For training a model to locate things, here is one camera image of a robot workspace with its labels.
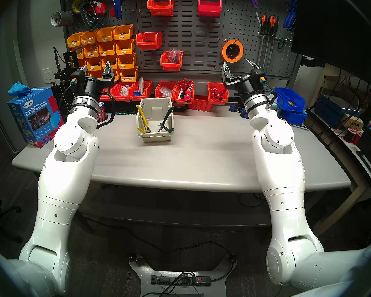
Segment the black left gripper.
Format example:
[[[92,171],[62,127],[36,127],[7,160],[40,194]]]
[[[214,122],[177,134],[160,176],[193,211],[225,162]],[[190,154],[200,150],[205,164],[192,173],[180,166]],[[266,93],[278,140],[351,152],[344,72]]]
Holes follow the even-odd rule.
[[[97,79],[92,76],[86,76],[88,66],[84,65],[82,68],[75,70],[71,74],[71,79],[85,79],[83,86],[83,95],[89,96],[93,99],[100,99],[103,90],[107,88],[107,82],[114,82],[115,76],[111,64],[106,61],[105,69],[102,73],[103,79]]]

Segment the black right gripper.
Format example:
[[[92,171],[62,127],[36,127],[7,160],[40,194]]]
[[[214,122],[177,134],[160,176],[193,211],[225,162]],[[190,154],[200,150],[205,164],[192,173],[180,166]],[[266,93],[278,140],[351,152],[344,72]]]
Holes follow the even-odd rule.
[[[251,65],[251,69],[259,70],[260,67],[249,59],[244,59]],[[250,97],[255,94],[262,93],[262,72],[251,72],[244,77],[234,76],[227,65],[223,62],[222,66],[222,82],[227,90],[235,90],[234,96]]]

